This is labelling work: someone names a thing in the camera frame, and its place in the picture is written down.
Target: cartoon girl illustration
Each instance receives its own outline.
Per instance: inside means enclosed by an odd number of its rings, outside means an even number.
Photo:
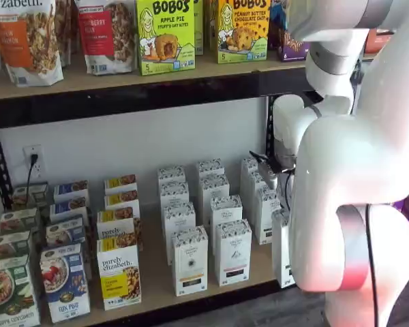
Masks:
[[[225,42],[228,36],[232,36],[233,32],[233,9],[226,3],[219,14],[220,30],[218,32],[219,42]]]
[[[142,35],[142,39],[139,41],[142,57],[149,60],[159,60],[155,48],[156,32],[153,26],[153,14],[148,8],[141,12],[139,22],[139,34]]]

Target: purely elizabeth granola bag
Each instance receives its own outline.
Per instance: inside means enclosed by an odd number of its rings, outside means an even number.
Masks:
[[[63,80],[55,0],[0,0],[0,52],[18,87]]]
[[[136,69],[135,1],[76,0],[87,73]]]

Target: yellow label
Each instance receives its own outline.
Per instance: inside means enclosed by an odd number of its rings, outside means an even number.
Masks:
[[[116,276],[100,277],[100,281],[102,282],[103,298],[118,298],[129,294],[125,272]]]

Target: wall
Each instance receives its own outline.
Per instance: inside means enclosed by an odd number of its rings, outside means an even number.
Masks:
[[[237,189],[240,159],[263,152],[265,116],[265,99],[245,99],[2,129],[0,137],[13,185],[27,179],[22,148],[41,144],[46,180],[89,179],[91,202],[100,209],[105,178],[134,173],[141,202],[156,203],[158,168],[187,165],[195,185],[194,162],[214,157],[223,159]]]

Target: bobo's apple pie box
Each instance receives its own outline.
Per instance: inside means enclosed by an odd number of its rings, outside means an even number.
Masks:
[[[194,2],[137,0],[142,75],[194,69]]]

